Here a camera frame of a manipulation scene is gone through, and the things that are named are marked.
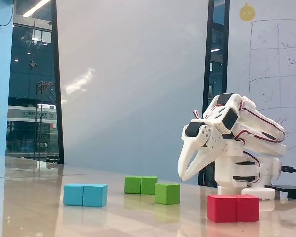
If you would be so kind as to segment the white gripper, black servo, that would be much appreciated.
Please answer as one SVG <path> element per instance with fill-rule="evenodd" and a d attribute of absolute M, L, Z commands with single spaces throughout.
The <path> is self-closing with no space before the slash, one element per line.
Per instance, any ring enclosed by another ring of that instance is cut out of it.
<path fill-rule="evenodd" d="M 217 159 L 222 148 L 222 134 L 205 119 L 193 119 L 183 128 L 183 147 L 178 159 L 178 175 L 187 181 Z"/>

